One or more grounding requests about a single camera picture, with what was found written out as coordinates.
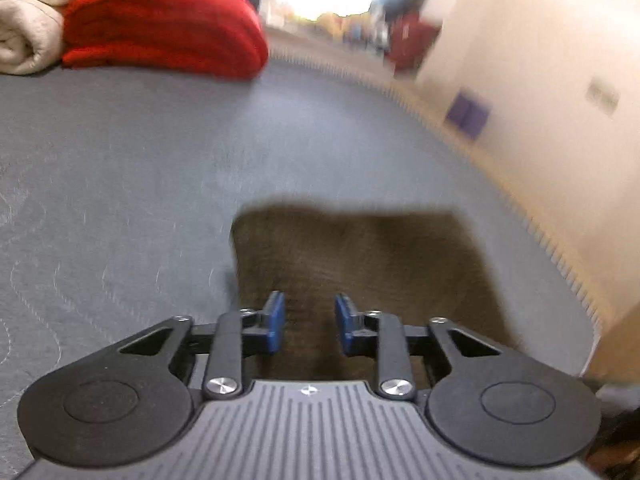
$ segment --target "wall outlet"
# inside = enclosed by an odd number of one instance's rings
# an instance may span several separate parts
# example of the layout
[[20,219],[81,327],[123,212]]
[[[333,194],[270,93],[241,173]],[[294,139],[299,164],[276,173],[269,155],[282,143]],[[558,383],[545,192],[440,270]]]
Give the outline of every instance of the wall outlet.
[[599,77],[594,77],[591,80],[589,89],[587,90],[587,100],[591,101],[604,113],[611,116],[618,108],[620,92],[606,81]]

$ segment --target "red object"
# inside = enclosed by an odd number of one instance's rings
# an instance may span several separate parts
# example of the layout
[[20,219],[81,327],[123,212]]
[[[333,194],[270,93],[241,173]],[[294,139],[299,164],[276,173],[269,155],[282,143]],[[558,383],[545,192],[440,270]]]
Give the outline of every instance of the red object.
[[249,79],[268,59],[245,0],[74,0],[62,57],[70,67],[135,65]]
[[421,22],[417,12],[405,14],[395,20],[391,25],[386,58],[395,64],[396,72],[418,65],[438,37],[440,28]]

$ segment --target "folded red towel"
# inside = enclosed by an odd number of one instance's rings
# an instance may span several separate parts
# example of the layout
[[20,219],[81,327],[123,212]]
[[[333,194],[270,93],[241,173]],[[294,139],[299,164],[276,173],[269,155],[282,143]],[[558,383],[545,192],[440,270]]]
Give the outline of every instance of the folded red towel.
[[153,66],[248,79],[267,63],[245,0],[74,0],[66,8],[64,65]]

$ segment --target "brown fabric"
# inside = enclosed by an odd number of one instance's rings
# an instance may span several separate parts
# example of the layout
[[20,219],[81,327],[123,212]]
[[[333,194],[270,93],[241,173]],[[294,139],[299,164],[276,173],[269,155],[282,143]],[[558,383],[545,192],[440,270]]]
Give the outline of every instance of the brown fabric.
[[449,212],[332,214],[275,205],[243,212],[231,232],[242,305],[260,308],[272,290],[285,293],[283,348],[260,362],[263,377],[372,377],[372,360],[340,353],[339,292],[361,311],[384,310],[405,324],[448,317],[511,344],[482,259]]

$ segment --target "gray bed surface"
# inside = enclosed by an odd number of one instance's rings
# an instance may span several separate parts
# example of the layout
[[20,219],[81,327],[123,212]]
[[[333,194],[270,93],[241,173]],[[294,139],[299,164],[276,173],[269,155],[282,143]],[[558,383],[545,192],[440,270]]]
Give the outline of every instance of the gray bed surface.
[[520,349],[579,373],[588,316],[491,182],[401,107],[283,62],[229,83],[130,68],[1,78],[0,478],[30,455],[21,392],[174,314],[235,301],[232,219],[286,197],[453,208]]

